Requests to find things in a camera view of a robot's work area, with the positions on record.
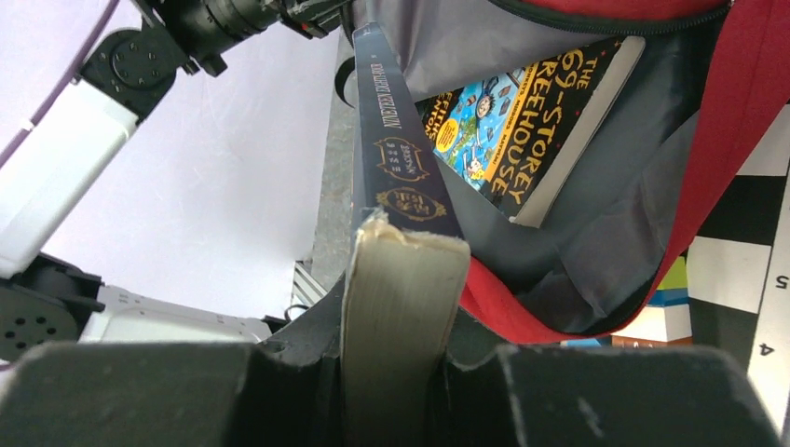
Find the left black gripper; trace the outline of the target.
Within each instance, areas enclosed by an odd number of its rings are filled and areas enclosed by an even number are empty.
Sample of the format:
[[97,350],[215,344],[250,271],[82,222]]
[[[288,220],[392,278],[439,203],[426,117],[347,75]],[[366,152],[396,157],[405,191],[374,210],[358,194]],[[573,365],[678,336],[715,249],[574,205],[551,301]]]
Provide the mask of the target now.
[[223,53],[279,23],[305,39],[321,39],[350,19],[350,1],[136,1],[146,25],[174,50],[175,66],[220,75]]

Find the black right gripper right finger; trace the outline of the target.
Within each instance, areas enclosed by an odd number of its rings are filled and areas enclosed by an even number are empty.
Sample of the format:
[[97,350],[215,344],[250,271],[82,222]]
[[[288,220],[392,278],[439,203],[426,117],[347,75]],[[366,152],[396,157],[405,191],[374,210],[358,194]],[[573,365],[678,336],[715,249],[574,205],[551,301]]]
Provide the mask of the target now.
[[469,313],[457,312],[431,384],[433,445],[512,445],[511,390],[497,351],[503,345]]

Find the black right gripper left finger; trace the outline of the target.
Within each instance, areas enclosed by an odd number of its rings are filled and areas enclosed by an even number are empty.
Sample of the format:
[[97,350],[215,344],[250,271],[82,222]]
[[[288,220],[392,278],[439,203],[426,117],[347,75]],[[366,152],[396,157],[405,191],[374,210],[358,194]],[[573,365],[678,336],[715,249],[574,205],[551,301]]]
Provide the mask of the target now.
[[340,323],[346,278],[259,346],[265,433],[277,446],[341,446]]

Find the dark blue 1984 book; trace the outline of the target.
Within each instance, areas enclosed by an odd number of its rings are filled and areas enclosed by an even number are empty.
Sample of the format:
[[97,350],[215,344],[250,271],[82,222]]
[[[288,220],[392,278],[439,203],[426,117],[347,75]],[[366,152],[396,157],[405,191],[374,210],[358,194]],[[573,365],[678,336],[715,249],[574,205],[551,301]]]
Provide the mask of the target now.
[[360,139],[340,366],[350,446],[420,446],[470,267],[440,166],[376,22],[353,34]]

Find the treehouse paperback book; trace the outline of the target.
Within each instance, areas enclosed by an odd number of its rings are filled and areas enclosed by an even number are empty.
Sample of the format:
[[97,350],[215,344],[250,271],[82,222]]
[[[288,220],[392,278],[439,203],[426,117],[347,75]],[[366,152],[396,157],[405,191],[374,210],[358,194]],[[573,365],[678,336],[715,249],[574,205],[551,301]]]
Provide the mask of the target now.
[[645,48],[614,36],[424,101],[434,154],[512,223],[541,227]]

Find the red backpack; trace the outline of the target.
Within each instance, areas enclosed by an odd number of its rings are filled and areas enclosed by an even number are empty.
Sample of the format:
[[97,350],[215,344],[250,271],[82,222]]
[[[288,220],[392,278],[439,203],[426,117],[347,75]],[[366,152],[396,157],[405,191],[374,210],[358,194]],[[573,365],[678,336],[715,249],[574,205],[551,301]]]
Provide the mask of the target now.
[[646,304],[789,99],[785,1],[356,1],[416,100],[592,42],[645,54],[540,229],[447,178],[463,308],[518,344],[613,332]]

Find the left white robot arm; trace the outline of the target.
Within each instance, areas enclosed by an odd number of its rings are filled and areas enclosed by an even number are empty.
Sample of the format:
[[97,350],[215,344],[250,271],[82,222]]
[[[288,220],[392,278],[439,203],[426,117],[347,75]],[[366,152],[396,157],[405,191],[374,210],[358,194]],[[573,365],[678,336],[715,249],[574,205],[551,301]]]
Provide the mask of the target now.
[[146,298],[43,253],[45,243],[176,75],[281,23],[304,38],[353,28],[348,1],[139,1],[112,33],[110,2],[55,88],[1,153],[1,367],[46,342],[259,343],[281,318],[234,318]]

